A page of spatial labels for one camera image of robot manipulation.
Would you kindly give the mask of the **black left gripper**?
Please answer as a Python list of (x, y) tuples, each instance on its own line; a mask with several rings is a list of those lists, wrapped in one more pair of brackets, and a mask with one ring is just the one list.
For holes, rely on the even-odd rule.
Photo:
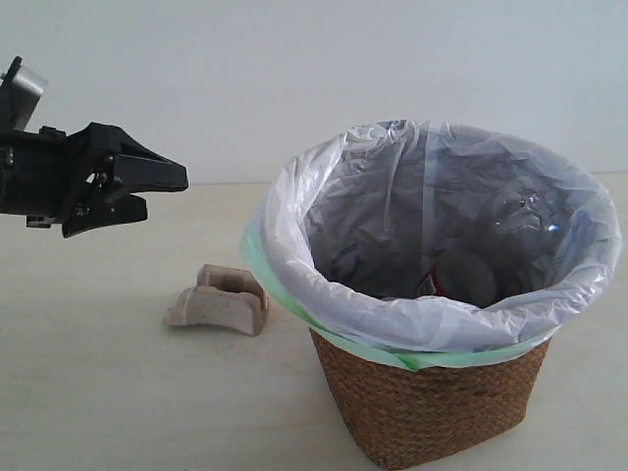
[(116, 126), (91, 123), (72, 134), (1, 130), (1, 212), (24, 216), (29, 228), (60, 225), (69, 238), (143, 222), (147, 203), (133, 193), (187, 188), (185, 166)]

